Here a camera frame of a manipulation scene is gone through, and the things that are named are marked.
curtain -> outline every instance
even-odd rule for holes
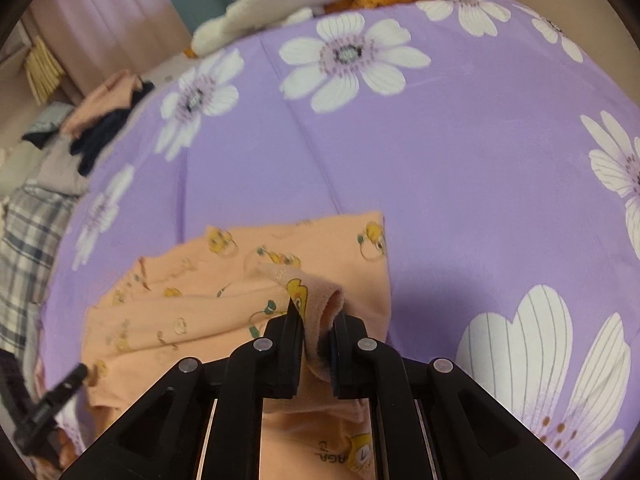
[[[84,94],[123,68],[142,75],[191,41],[169,0],[34,0],[30,9],[47,46]]]

